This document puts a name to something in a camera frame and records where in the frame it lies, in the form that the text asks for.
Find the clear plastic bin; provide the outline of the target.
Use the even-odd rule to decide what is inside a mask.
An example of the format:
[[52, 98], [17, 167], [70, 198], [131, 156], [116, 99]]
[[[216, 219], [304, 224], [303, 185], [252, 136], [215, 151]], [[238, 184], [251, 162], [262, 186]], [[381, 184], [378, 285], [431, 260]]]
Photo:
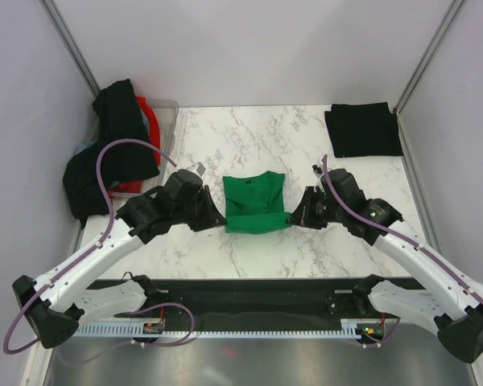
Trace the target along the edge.
[[[148, 105], [154, 110], [159, 121], [161, 145], [165, 154], [170, 154], [175, 140], [175, 124], [179, 106], [174, 101], [147, 99]], [[68, 162], [64, 172], [63, 184], [68, 201], [83, 201], [87, 198], [101, 200], [101, 192], [97, 185], [97, 157], [103, 146], [97, 143], [87, 150], [74, 155]], [[131, 197], [135, 194], [120, 194], [114, 197]]]

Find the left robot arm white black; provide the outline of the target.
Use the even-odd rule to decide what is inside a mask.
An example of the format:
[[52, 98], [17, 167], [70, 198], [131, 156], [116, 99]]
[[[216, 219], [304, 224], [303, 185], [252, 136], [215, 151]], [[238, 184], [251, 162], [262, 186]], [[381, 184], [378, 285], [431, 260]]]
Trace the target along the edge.
[[185, 169], [172, 173], [164, 185], [128, 199], [103, 233], [54, 269], [36, 278], [19, 277], [12, 285], [14, 295], [42, 346], [58, 347], [79, 327], [103, 318], [157, 313], [160, 291], [146, 275], [103, 289], [90, 285], [121, 259], [179, 224], [194, 232], [227, 224], [208, 186], [197, 173]]

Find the green t shirt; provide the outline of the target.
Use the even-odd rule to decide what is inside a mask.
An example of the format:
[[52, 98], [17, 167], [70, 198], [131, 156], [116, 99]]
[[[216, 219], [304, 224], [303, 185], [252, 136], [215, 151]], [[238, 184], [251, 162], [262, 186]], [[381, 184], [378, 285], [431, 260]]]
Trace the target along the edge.
[[268, 170], [257, 176], [224, 176], [222, 180], [227, 233], [262, 235], [291, 226], [283, 199], [285, 174]]

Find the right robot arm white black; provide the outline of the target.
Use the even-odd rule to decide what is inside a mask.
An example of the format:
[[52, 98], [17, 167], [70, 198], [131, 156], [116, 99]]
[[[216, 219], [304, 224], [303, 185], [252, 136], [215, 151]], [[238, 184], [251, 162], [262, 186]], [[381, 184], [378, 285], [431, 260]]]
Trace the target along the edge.
[[370, 275], [353, 291], [354, 310], [365, 317], [377, 311], [405, 319], [434, 334], [458, 360], [474, 363], [483, 355], [483, 285], [426, 244], [388, 202], [366, 198], [347, 170], [312, 169], [318, 183], [305, 188], [287, 222], [312, 229], [341, 224], [401, 265], [427, 291], [418, 294]]

